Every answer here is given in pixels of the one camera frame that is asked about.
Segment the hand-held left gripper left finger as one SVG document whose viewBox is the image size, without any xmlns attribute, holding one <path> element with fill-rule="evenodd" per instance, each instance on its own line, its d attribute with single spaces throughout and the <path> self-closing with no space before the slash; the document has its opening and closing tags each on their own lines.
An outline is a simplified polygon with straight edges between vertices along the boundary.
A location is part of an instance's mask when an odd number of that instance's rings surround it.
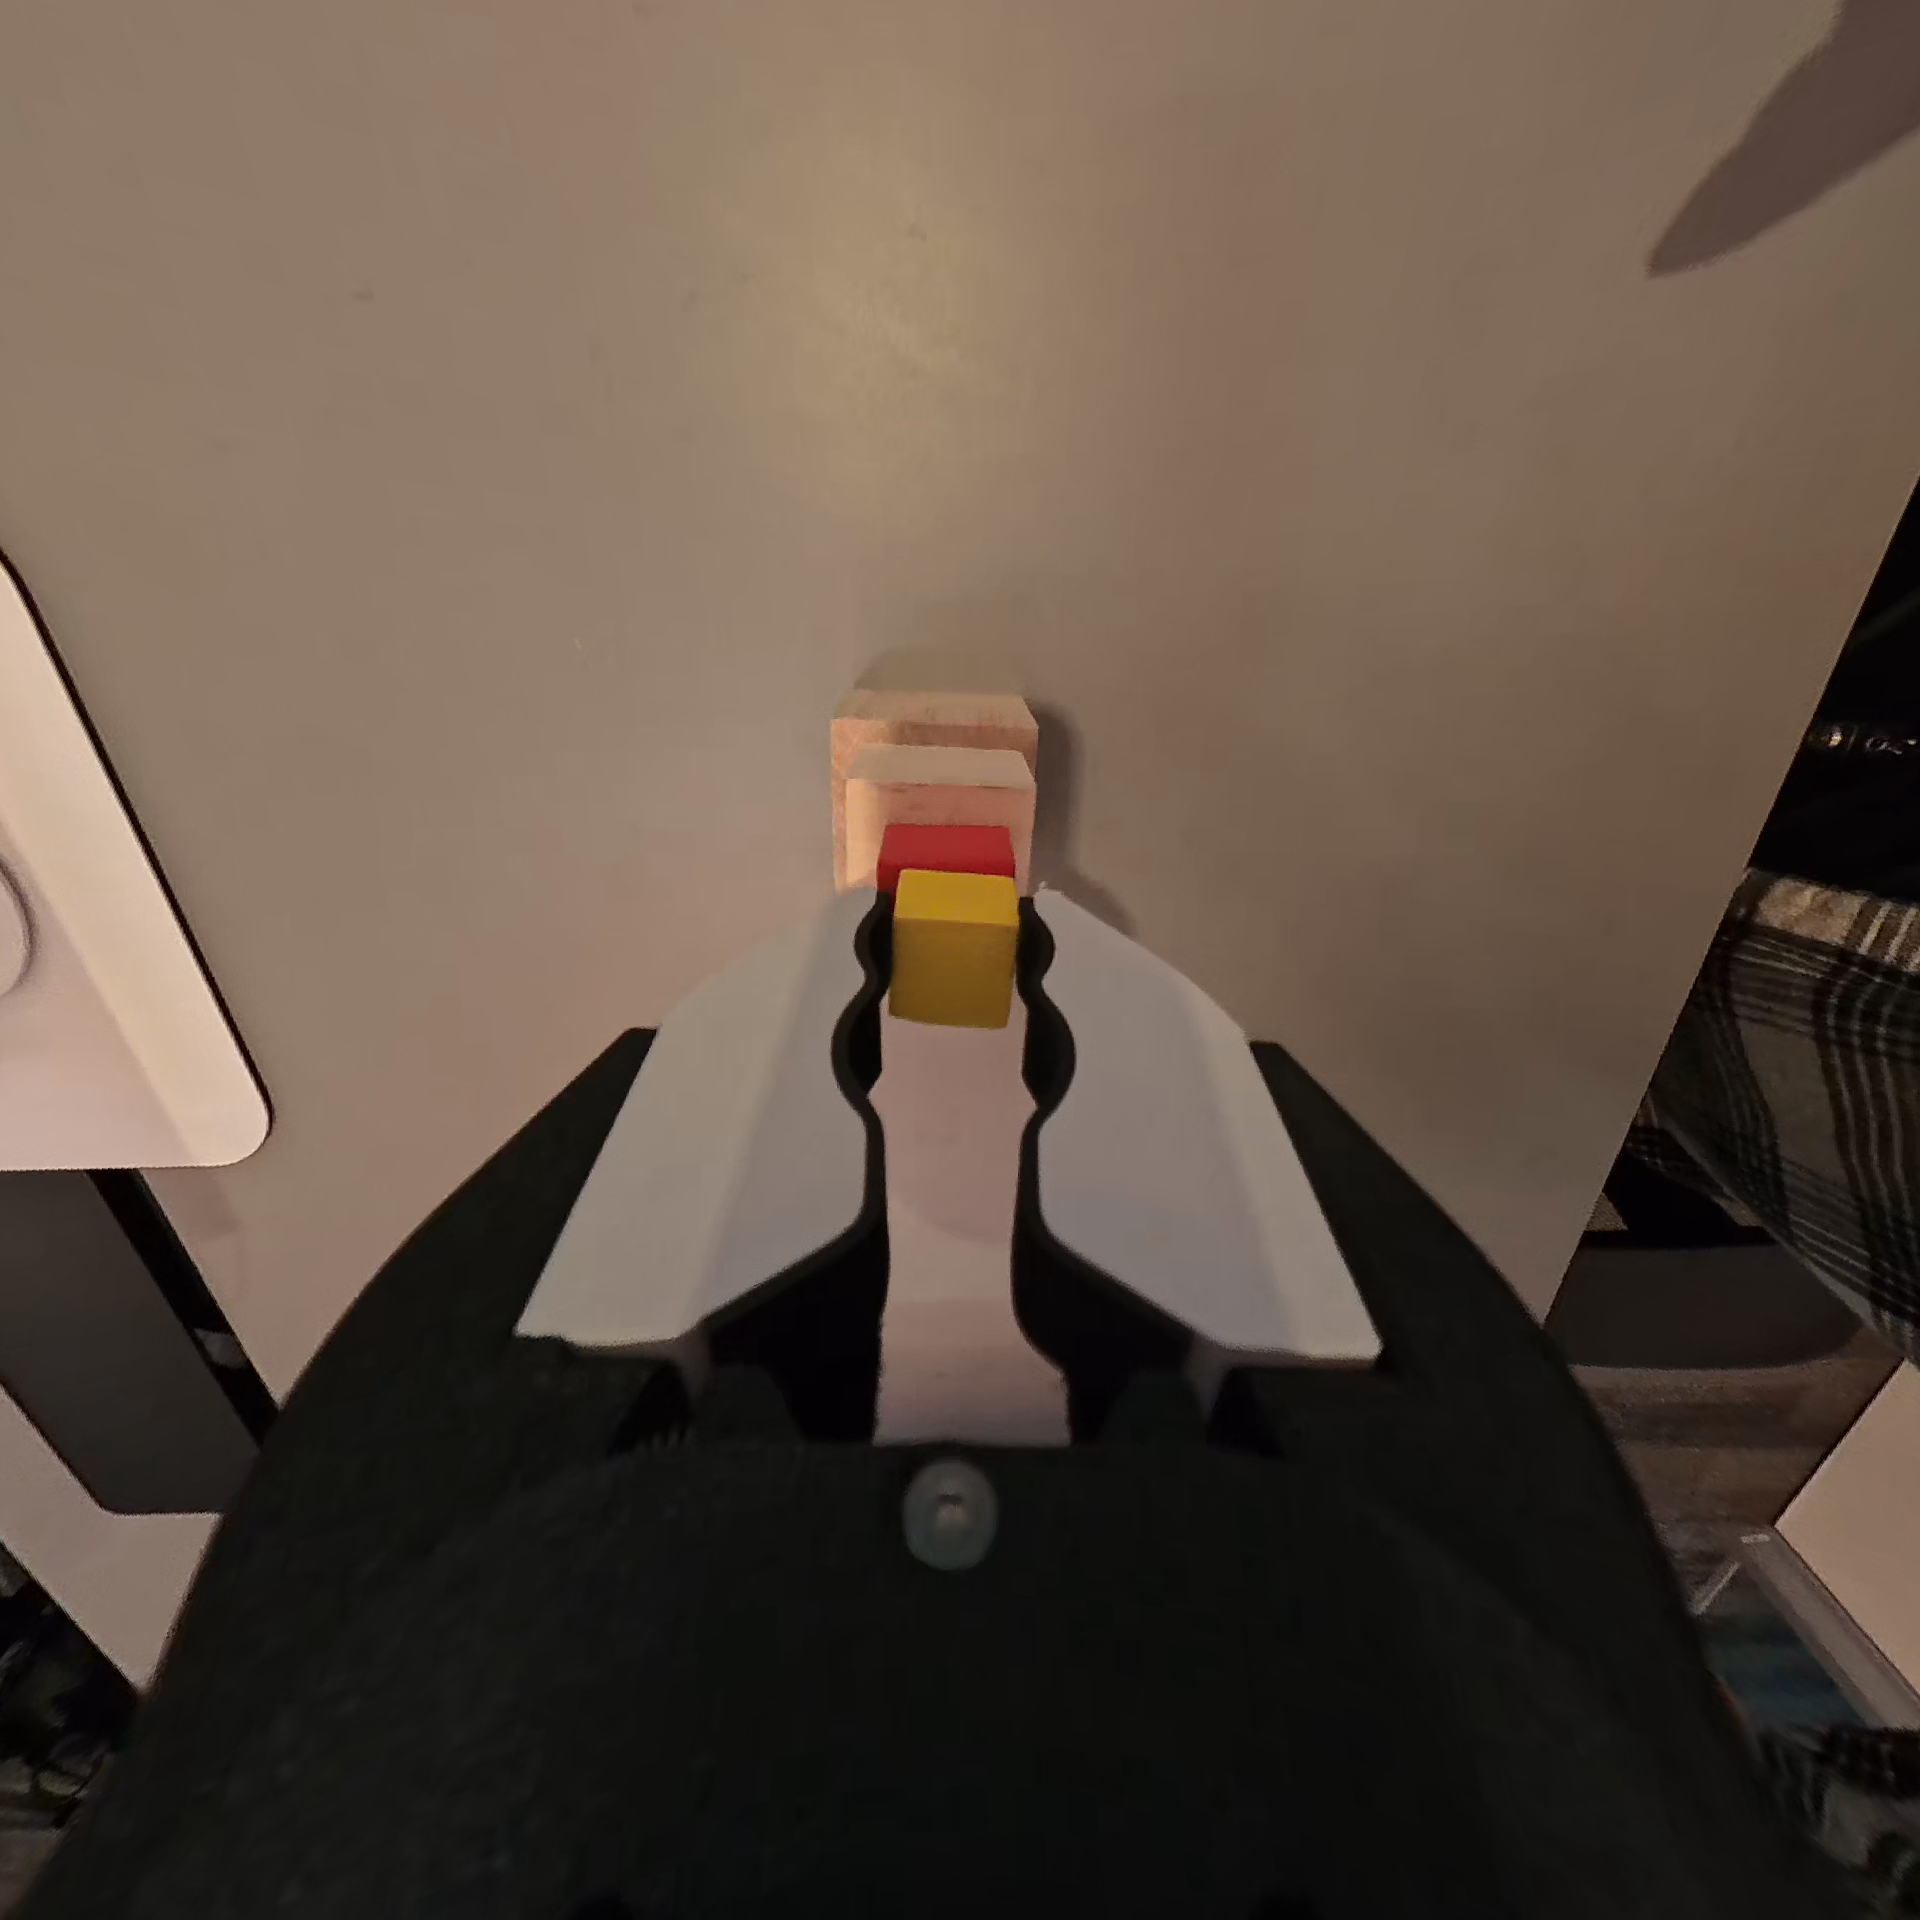
<svg viewBox="0 0 1920 1920">
<path fill-rule="evenodd" d="M 686 1393 L 761 1372 L 808 1439 L 877 1434 L 893 1281 L 871 1109 L 893 904 L 832 897 L 651 1033 L 519 1339 L 651 1358 Z"/>
</svg>

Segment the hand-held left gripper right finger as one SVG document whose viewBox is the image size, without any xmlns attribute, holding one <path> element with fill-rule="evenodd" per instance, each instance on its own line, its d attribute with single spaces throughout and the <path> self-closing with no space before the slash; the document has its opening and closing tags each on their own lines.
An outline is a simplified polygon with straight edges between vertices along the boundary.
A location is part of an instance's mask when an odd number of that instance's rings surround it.
<svg viewBox="0 0 1920 1920">
<path fill-rule="evenodd" d="M 1248 1027 L 1063 892 L 1022 904 L 1009 1298 L 1096 1439 L 1147 1374 L 1371 1372 L 1379 1328 Z"/>
</svg>

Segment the yellow wooden cube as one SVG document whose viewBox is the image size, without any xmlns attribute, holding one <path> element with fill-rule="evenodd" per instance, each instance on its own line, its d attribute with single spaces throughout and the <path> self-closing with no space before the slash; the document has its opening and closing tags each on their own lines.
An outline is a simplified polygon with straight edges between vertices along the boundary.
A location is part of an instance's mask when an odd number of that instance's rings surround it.
<svg viewBox="0 0 1920 1920">
<path fill-rule="evenodd" d="M 909 1024 L 1007 1027 L 1022 888 L 998 873 L 904 869 L 893 908 L 888 1011 Z"/>
</svg>

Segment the red wooden cube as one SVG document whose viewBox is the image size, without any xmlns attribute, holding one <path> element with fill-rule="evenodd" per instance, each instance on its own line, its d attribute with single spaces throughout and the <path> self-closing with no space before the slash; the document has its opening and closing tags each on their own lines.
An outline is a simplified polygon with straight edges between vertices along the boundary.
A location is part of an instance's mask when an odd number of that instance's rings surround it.
<svg viewBox="0 0 1920 1920">
<path fill-rule="evenodd" d="M 1022 882 L 1009 824 L 976 822 L 888 822 L 871 888 L 898 897 L 904 873 L 964 873 Z"/>
</svg>

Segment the medium plain wooden cube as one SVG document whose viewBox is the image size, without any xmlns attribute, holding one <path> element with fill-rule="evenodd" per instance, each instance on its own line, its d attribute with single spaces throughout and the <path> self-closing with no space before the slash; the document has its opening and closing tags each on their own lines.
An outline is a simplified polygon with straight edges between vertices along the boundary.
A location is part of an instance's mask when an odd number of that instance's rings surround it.
<svg viewBox="0 0 1920 1920">
<path fill-rule="evenodd" d="M 838 892 L 871 888 L 888 824 L 1004 824 L 1028 892 L 1038 780 L 1018 746 L 862 742 L 843 772 Z"/>
</svg>

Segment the large plain wooden cube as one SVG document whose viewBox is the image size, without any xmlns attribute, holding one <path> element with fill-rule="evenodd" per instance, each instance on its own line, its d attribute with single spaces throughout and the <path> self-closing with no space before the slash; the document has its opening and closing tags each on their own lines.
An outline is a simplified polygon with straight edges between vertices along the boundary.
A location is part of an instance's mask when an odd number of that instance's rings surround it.
<svg viewBox="0 0 1920 1920">
<path fill-rule="evenodd" d="M 1038 721 L 1018 691 L 856 689 L 832 714 L 832 847 L 843 822 L 843 772 L 862 742 L 1018 746 L 1038 773 Z"/>
</svg>

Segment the person's plaid shirt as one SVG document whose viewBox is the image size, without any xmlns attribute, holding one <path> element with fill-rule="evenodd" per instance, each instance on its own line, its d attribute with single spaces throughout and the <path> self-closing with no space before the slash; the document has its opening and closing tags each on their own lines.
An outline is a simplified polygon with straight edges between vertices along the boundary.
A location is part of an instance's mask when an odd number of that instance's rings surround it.
<svg viewBox="0 0 1920 1920">
<path fill-rule="evenodd" d="M 1623 1148 L 1920 1363 L 1920 908 L 1750 869 Z"/>
</svg>

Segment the white document stand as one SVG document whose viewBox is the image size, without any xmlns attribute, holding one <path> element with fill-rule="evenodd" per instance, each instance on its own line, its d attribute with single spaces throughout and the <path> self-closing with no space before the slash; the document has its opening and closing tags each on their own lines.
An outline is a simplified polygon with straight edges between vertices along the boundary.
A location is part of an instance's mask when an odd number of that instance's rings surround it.
<svg viewBox="0 0 1920 1920">
<path fill-rule="evenodd" d="M 0 567 L 0 1169 L 226 1169 L 269 1095 L 156 854 Z"/>
</svg>

